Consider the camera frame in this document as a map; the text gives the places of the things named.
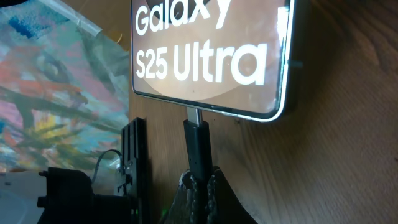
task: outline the thin cable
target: thin cable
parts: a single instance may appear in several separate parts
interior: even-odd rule
[[[94,175],[93,175],[93,178],[91,178],[91,184],[94,184],[94,181],[95,181],[95,179],[97,178],[97,172],[98,172],[98,168],[100,167],[100,162],[101,162],[101,160],[102,160],[102,157],[104,157],[104,155],[105,155],[107,152],[115,152],[115,153],[119,156],[120,163],[122,163],[122,154],[121,154],[121,152],[117,151],[116,149],[110,149],[110,150],[104,151],[104,152],[99,156],[99,158],[98,158],[98,160],[97,160],[97,165],[95,165]]]

